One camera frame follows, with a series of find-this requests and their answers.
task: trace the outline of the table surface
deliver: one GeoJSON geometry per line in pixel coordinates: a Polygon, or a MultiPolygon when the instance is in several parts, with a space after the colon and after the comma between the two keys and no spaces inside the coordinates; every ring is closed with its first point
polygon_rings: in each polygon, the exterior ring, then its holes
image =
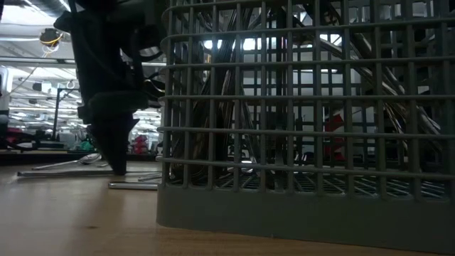
{"type": "MultiPolygon", "coordinates": [[[[165,228],[156,224],[155,191],[107,189],[127,177],[17,178],[32,166],[0,167],[0,255],[430,255],[165,228]]],[[[65,170],[94,169],[73,165],[65,170]]],[[[129,163],[159,171],[158,163],[129,163]]]]}

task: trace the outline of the cable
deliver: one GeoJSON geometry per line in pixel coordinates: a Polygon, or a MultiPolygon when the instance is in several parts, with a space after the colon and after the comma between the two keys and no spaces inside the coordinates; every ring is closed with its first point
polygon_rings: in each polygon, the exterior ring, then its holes
{"type": "Polygon", "coordinates": [[[43,52],[46,53],[46,54],[51,54],[51,53],[56,52],[56,51],[59,49],[59,47],[60,47],[60,45],[57,45],[54,49],[52,49],[52,48],[50,48],[49,46],[43,46],[43,47],[41,48],[41,50],[43,50],[43,52]]]}
{"type": "Polygon", "coordinates": [[[45,41],[41,41],[41,40],[40,40],[40,42],[41,42],[42,44],[54,44],[54,43],[57,43],[57,41],[59,41],[59,40],[62,38],[62,36],[63,36],[63,33],[61,33],[60,36],[59,36],[57,39],[54,39],[54,40],[52,40],[52,41],[45,42],[45,41]]]}
{"type": "MultiPolygon", "coordinates": [[[[43,51],[43,52],[44,52],[44,54],[41,56],[42,58],[46,58],[46,57],[48,57],[49,54],[51,54],[51,53],[46,52],[46,51],[43,51]]],[[[30,72],[30,74],[28,74],[28,76],[26,77],[26,79],[22,80],[22,82],[21,82],[18,86],[16,86],[14,89],[12,89],[9,93],[7,93],[7,94],[5,95],[5,97],[11,95],[11,93],[17,91],[17,89],[19,89],[20,87],[22,87],[22,85],[23,85],[25,82],[27,82],[27,80],[28,80],[28,79],[30,78],[30,76],[32,76],[32,74],[39,68],[39,66],[40,66],[40,64],[37,64],[36,67],[34,67],[34,68],[32,69],[32,71],[30,72]]]]}
{"type": "Polygon", "coordinates": [[[159,51],[158,53],[155,53],[155,54],[150,55],[150,56],[141,56],[141,61],[142,62],[152,61],[154,59],[157,59],[157,58],[161,57],[162,55],[163,55],[163,52],[159,51]]]}

